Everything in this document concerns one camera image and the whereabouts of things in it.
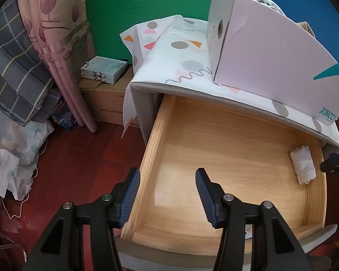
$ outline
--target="metal pin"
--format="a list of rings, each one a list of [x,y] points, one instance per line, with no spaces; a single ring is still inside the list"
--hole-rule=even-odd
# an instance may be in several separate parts
[[[104,194],[102,195],[102,200],[107,202],[110,201],[112,199],[112,195],[111,194]]]
[[[63,208],[66,210],[69,210],[71,207],[73,207],[73,203],[72,202],[65,202],[63,204]]]
[[[227,202],[231,202],[233,200],[233,195],[225,194],[225,195],[223,195],[223,199]]]
[[[273,203],[272,202],[269,202],[269,201],[265,201],[264,202],[264,207],[266,209],[271,209],[273,207]]]

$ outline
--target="wooden drawer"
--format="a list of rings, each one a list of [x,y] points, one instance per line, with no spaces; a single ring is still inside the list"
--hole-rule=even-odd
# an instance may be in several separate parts
[[[299,185],[290,152],[308,145],[316,179]],[[141,164],[141,185],[121,238],[184,254],[216,255],[221,229],[207,221],[195,185],[213,182],[247,203],[269,200],[298,239],[324,227],[326,179],[314,136],[225,106],[165,95]],[[251,241],[245,243],[251,252]]]

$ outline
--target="white box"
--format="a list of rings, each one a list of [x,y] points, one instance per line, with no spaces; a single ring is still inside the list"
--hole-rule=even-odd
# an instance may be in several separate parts
[[[214,83],[338,118],[339,65],[295,22],[255,0],[212,0],[208,21]]]
[[[95,56],[81,68],[83,78],[114,84],[127,67],[127,62]]]

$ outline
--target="plaid blanket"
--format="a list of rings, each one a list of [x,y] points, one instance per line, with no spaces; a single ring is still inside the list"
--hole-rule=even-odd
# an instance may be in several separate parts
[[[25,31],[17,0],[0,9],[0,108],[25,125],[44,122],[58,105],[60,92]]]

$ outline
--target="pink curtain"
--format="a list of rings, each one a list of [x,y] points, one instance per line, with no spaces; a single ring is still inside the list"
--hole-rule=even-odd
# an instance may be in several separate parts
[[[80,93],[80,68],[88,60],[85,0],[18,0],[26,32],[48,66],[80,126],[97,129]]]

